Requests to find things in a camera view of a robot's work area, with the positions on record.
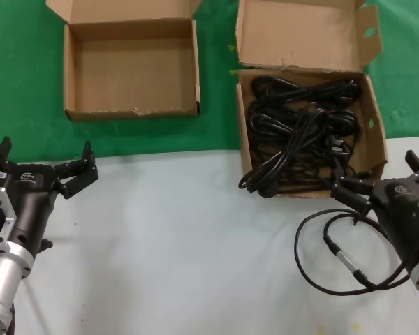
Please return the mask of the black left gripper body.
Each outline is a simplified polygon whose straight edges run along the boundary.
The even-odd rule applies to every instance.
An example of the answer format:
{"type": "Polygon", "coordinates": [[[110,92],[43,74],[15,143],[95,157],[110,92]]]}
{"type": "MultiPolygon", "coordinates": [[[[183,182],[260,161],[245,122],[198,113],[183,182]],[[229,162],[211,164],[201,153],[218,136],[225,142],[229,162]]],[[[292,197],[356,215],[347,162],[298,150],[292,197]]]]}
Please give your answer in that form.
{"type": "Polygon", "coordinates": [[[4,171],[10,177],[10,200],[17,216],[10,241],[36,257],[58,195],[58,176],[52,166],[42,164],[8,163],[4,171]]]}

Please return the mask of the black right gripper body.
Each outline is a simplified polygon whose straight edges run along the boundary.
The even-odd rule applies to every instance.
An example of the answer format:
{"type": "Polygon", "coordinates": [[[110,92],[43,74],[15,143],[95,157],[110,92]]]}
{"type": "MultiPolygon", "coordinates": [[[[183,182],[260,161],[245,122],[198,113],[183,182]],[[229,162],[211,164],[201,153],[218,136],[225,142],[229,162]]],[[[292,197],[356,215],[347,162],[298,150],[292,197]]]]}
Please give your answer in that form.
{"type": "Polygon", "coordinates": [[[376,182],[369,201],[404,268],[419,276],[419,185],[406,179],[376,182]]]}

